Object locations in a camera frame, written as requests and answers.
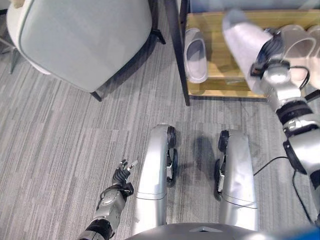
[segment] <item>white wall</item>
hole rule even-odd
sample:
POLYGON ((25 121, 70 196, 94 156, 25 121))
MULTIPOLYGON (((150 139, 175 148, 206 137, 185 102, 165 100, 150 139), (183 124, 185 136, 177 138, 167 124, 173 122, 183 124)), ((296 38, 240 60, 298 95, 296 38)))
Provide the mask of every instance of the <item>white wall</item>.
POLYGON ((190 0, 191 12, 220 12, 232 8, 261 9, 313 9, 320 7, 320 0, 190 0))
POLYGON ((9 5, 10 5, 9 0, 0 0, 0 10, 8 9, 9 5))

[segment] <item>wire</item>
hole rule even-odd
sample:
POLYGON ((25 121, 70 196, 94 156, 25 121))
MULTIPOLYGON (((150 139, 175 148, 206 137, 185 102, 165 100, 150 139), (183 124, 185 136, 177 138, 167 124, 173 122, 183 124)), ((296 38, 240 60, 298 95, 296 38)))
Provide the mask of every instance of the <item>wire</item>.
POLYGON ((302 90, 308 83, 309 83, 309 78, 310 78, 310 72, 309 69, 305 66, 291 66, 291 69, 304 69, 306 70, 306 76, 303 82, 301 83, 299 89, 302 90))
POLYGON ((303 210, 304 210, 304 213, 305 213, 305 215, 306 215, 306 218, 309 220, 309 222, 310 222, 312 225, 314 225, 314 222, 311 220, 311 217, 310 217, 310 215, 309 215, 309 213, 308 213, 308 211, 307 211, 307 208, 306 208, 304 202, 302 201, 302 199, 301 199, 301 197, 300 197, 300 195, 299 195, 299 193, 298 193, 298 190, 297 190, 297 187, 296 187, 296 184, 295 184, 296 172, 297 172, 297 170, 295 169, 295 170, 294 170, 294 173, 293 173, 293 176, 292 176, 292 184, 293 184, 293 188, 294 188, 295 194, 296 194, 296 196, 298 197, 298 199, 299 199, 299 201, 300 201, 300 203, 301 203, 301 205, 302 205, 302 208, 303 208, 303 210))
POLYGON ((273 159, 271 159, 269 162, 267 162, 263 167, 261 167, 257 172, 255 172, 254 174, 253 174, 253 176, 255 176, 255 175, 257 175, 258 173, 260 173, 260 171, 262 170, 262 169, 264 169, 266 166, 268 166, 270 163, 272 163, 274 160, 277 160, 277 159, 288 159, 286 156, 277 156, 277 157, 275 157, 275 158, 273 158, 273 159))
MULTIPOLYGON (((263 170, 266 166, 268 166, 270 163, 272 163, 274 160, 276 159, 289 159, 287 158, 286 156, 277 156, 273 159, 271 159, 269 162, 267 162, 263 167, 261 167, 256 173, 253 174, 253 176, 257 175, 261 170, 263 170)), ((301 203, 302 205, 302 208, 304 210, 304 213, 305 213, 305 216, 306 218, 308 219, 308 221, 312 224, 312 225, 315 225, 315 223, 311 220, 311 217, 307 211, 307 208, 304 204, 304 202, 302 201, 299 193, 298 193, 298 190, 297 190, 297 187, 296 187, 296 183, 295 183, 295 177, 296 177, 296 173, 297 173, 297 170, 295 169, 294 170, 294 173, 293 173, 293 176, 292 176, 292 185, 293 185, 293 188, 294 188, 294 191, 295 191, 295 194, 297 196, 297 198, 299 199, 299 202, 301 203)))

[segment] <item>gray slipper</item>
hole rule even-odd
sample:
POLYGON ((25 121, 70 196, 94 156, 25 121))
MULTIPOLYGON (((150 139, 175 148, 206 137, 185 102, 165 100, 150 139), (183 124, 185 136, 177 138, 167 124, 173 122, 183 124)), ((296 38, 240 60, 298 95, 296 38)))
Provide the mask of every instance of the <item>gray slipper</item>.
POLYGON ((208 78, 204 36, 193 27, 185 32, 184 42, 184 68, 188 80, 195 84, 203 83, 208 78))

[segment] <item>floor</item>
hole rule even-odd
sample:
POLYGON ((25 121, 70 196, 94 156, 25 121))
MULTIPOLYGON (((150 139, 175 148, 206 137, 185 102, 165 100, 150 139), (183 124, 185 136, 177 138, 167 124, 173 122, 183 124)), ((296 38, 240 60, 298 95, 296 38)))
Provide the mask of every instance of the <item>floor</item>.
MULTIPOLYGON (((213 174, 221 130, 248 135, 254 170, 285 154, 282 126, 264 100, 193 98, 191 106, 185 105, 163 1, 153 6, 157 11, 167 44, 151 37, 98 90, 102 102, 40 74, 22 57, 10 75, 9 55, 0 55, 0 239, 75 239, 122 159, 139 161, 130 177, 137 186, 150 130, 159 123, 178 131, 179 170, 168 189, 169 224, 218 222, 213 174)), ((319 100, 310 106, 320 113, 319 100)), ((259 229, 308 224, 292 174, 288 161, 280 159, 255 177, 259 229)), ((297 187, 315 219, 308 178, 299 174, 297 187)), ((131 197, 115 240, 129 236, 133 205, 131 197)))

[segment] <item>silver robot leg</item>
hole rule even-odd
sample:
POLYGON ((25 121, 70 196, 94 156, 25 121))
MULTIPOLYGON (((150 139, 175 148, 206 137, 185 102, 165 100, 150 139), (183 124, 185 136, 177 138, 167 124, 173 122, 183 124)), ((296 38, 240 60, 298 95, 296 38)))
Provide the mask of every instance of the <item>silver robot leg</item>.
POLYGON ((258 210, 248 137, 237 130, 220 134, 216 191, 221 195, 219 223, 258 230, 258 210))
POLYGON ((167 184, 173 181, 177 164, 175 144, 174 127, 162 124, 151 130, 135 195, 131 236, 166 224, 167 184))

